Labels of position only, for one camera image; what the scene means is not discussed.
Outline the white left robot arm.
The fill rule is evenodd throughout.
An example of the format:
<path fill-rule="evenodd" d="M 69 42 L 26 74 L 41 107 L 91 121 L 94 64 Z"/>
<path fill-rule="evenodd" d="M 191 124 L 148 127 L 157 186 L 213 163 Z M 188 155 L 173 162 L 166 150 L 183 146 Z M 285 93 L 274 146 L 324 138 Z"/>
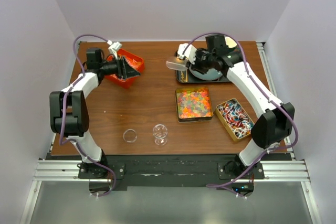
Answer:
<path fill-rule="evenodd" d="M 106 76 L 129 80 L 140 76 L 125 56 L 119 54 L 120 47 L 108 48 L 111 60 L 103 59 L 102 49 L 89 48 L 86 65 L 81 73 L 66 88 L 49 95 L 50 127 L 59 135 L 59 145 L 72 144 L 84 163 L 92 163 L 90 171 L 97 178 L 108 174 L 109 165 L 103 162 L 103 150 L 96 144 L 89 132 L 90 119 L 86 98 L 96 89 Z"/>

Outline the clear glass jar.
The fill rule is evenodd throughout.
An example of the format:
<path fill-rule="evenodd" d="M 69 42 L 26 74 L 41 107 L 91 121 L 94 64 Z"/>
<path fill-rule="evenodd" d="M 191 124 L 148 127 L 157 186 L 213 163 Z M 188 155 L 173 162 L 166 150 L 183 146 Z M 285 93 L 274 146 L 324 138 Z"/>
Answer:
<path fill-rule="evenodd" d="M 156 145 L 165 145 L 167 143 L 167 127 L 163 124 L 157 124 L 153 128 L 154 142 Z"/>

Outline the clear plastic scoop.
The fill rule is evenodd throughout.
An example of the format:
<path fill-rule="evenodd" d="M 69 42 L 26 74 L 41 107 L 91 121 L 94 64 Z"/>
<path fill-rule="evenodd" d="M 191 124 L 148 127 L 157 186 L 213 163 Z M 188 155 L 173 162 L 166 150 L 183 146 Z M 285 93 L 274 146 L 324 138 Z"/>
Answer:
<path fill-rule="evenodd" d="M 185 59 L 181 60 L 178 57 L 172 56 L 166 60 L 165 64 L 169 69 L 176 71 L 185 71 L 187 69 L 188 63 L 189 62 Z"/>

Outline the black tin of star candies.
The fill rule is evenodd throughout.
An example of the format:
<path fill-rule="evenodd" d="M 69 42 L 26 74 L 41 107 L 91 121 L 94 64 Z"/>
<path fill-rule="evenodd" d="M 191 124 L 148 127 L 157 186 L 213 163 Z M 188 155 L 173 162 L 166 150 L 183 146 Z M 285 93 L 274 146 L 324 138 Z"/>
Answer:
<path fill-rule="evenodd" d="M 176 89 L 175 102 L 180 123 L 210 121 L 214 116 L 208 87 Z"/>

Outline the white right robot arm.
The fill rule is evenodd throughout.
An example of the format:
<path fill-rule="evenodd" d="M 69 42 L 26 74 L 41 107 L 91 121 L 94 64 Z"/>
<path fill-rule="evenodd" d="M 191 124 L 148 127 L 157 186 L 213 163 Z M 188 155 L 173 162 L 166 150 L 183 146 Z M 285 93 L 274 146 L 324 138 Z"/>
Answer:
<path fill-rule="evenodd" d="M 293 105 L 283 103 L 273 95 L 258 79 L 247 62 L 245 52 L 236 39 L 227 43 L 228 35 L 205 33 L 211 40 L 207 53 L 197 57 L 197 49 L 191 42 L 181 44 L 177 57 L 184 61 L 184 68 L 200 73 L 215 69 L 234 84 L 251 104 L 258 117 L 251 130 L 251 140 L 237 155 L 234 173 L 239 178 L 246 178 L 260 159 L 270 152 L 281 149 L 278 143 L 294 133 L 299 136 L 293 120 Z"/>

